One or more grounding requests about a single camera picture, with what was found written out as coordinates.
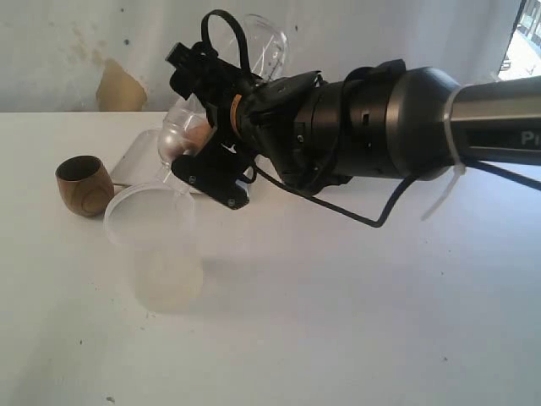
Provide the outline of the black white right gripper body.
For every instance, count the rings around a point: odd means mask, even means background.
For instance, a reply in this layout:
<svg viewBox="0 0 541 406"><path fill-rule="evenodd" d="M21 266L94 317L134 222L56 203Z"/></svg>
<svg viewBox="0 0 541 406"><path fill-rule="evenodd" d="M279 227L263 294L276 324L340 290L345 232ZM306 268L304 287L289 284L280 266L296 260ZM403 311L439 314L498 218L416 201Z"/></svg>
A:
<svg viewBox="0 0 541 406"><path fill-rule="evenodd" d="M249 203L243 187L257 177L255 158L271 155L271 127L260 109L270 82L220 59L208 43L177 43L167 56L171 87L203 107L210 133L172 160L173 174L233 210Z"/></svg>

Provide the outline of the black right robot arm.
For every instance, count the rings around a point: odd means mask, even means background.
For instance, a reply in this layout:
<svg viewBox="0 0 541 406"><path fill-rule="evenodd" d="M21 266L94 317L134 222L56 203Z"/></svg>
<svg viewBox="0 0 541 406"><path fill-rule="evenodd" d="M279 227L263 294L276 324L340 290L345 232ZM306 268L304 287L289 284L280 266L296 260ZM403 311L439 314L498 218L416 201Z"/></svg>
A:
<svg viewBox="0 0 541 406"><path fill-rule="evenodd" d="M461 86L402 60L329 83L319 72L264 82L177 44L171 87L203 105L211 136L173 174L233 210L249 203L248 170L270 160L281 182L312 196L354 177L432 179L455 161L540 163L537 77Z"/></svg>

